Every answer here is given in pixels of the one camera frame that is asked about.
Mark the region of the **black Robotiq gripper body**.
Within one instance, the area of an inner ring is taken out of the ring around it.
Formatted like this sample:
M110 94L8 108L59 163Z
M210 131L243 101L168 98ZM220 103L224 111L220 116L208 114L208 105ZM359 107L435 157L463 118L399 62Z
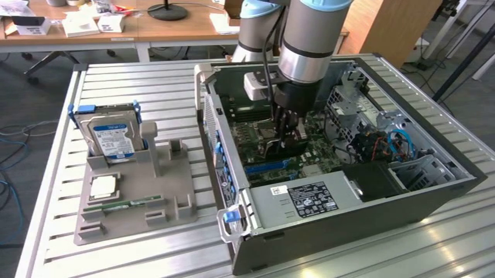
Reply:
M284 82L276 85L274 93L275 109L295 112L304 116L314 108L319 82Z

